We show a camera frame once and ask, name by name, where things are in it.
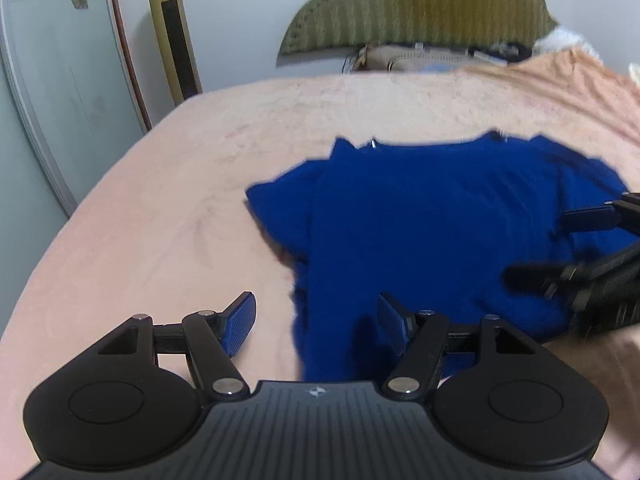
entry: mattress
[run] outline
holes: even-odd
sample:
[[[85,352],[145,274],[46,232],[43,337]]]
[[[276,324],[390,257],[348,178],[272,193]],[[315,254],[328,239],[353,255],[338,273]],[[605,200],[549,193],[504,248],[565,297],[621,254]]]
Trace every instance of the mattress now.
[[[134,313],[179,322],[250,290],[257,320],[236,365],[251,385],[300,376],[290,259],[252,218],[249,184],[327,156],[336,135],[354,144],[451,142],[490,128],[545,132],[640,189],[640,90],[581,51],[438,75],[272,80],[185,102],[81,203],[18,301],[0,340],[0,480],[37,462],[22,426],[33,387]],[[596,463],[637,480],[640,328],[551,348],[609,402]],[[188,376],[181,356],[160,364]]]

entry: green striped headboard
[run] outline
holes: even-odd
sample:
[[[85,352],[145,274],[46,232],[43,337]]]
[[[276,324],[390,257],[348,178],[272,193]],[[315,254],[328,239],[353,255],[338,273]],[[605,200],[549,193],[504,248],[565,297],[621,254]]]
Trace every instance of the green striped headboard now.
[[[556,25],[545,0],[311,0],[289,25],[280,53],[418,41],[531,47]]]

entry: blue fabric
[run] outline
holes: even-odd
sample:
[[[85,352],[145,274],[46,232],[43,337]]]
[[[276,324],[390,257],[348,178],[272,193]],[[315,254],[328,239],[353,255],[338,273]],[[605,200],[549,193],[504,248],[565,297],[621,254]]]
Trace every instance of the blue fabric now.
[[[308,381],[378,380],[396,357],[375,321],[389,291],[414,311],[453,322],[495,313],[537,340],[567,329],[558,303],[511,294],[514,262],[592,260],[631,243],[620,229],[563,234],[558,215],[601,205],[625,186],[599,160],[546,137],[433,146],[335,141],[310,160],[251,186],[250,206],[296,259],[294,339]]]

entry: gray ribbed panel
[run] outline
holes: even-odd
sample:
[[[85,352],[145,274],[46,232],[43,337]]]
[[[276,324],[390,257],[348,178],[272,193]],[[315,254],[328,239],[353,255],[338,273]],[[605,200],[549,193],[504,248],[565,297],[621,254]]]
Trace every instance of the gray ribbed panel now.
[[[29,480],[605,480],[584,462],[555,472],[515,472],[464,455],[412,402],[370,383],[262,383],[243,402],[215,406],[182,448],[125,472],[45,463]]]

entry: floral pattern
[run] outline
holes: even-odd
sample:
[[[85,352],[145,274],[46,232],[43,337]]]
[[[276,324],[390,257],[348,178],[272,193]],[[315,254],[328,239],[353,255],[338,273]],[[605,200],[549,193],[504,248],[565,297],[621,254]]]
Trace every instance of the floral pattern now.
[[[87,0],[71,0],[76,9],[88,9],[89,2]]]

